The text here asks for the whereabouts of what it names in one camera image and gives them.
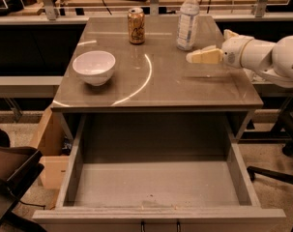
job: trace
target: white robotic arm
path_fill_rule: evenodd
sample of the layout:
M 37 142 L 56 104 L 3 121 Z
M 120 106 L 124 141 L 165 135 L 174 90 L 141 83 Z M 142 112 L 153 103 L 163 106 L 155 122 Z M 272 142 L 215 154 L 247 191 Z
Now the white robotic arm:
M 209 64 L 220 60 L 235 68 L 249 69 L 280 87 L 293 88 L 293 36 L 271 43 L 225 30 L 224 38 L 221 49 L 206 47 L 189 53 L 187 60 Z

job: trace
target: floor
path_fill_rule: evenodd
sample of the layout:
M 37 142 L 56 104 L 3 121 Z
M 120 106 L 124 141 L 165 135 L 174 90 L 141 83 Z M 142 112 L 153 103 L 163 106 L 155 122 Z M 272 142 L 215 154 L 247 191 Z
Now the floor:
M 0 113 L 0 128 L 9 134 L 13 146 L 26 145 L 30 141 L 41 115 L 41 112 L 24 113 L 15 123 L 11 113 Z M 273 117 L 257 116 L 254 123 L 256 129 L 268 131 L 272 127 Z M 282 146 L 282 144 L 240 144 L 239 148 L 246 165 L 293 174 L 293 159 L 281 152 Z M 256 175 L 253 186 L 262 208 L 281 208 L 286 214 L 286 220 L 276 225 L 271 232 L 290 232 L 293 226 L 293 186 L 260 175 Z M 23 196 L 22 201 L 46 205 L 46 209 L 53 209 L 56 194 L 57 190 L 44 189 L 39 182 L 36 182 Z M 15 208 L 15 213 L 31 219 L 36 209 L 41 208 L 19 204 Z M 17 231 L 6 224 L 0 227 L 0 232 Z

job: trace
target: drawer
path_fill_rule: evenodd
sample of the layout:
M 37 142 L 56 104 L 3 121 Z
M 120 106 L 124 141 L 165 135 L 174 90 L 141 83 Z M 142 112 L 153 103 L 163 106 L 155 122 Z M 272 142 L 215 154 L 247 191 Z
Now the drawer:
M 224 112 L 83 115 L 56 209 L 33 216 L 48 232 L 265 232 L 284 218 L 260 207 Z

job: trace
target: water bottle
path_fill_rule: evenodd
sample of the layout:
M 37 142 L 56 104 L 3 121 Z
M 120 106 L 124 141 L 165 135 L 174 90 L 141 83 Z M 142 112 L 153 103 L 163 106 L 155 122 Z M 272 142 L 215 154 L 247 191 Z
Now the water bottle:
M 199 5 L 196 0 L 186 0 L 181 6 L 177 30 L 177 47 L 191 50 L 197 31 Z

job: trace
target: cabinet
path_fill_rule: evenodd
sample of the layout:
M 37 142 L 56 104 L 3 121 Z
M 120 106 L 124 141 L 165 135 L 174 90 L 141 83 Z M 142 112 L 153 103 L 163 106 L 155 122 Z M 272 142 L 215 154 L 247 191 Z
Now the cabinet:
M 177 16 L 147 16 L 146 42 L 129 43 L 125 17 L 91 18 L 73 58 L 106 50 L 116 71 L 101 87 L 70 62 L 52 109 L 73 140 L 47 231 L 268 231 L 284 218 L 262 209 L 240 139 L 262 101 L 242 70 L 193 65 L 176 48 Z M 220 47 L 210 16 L 197 48 Z

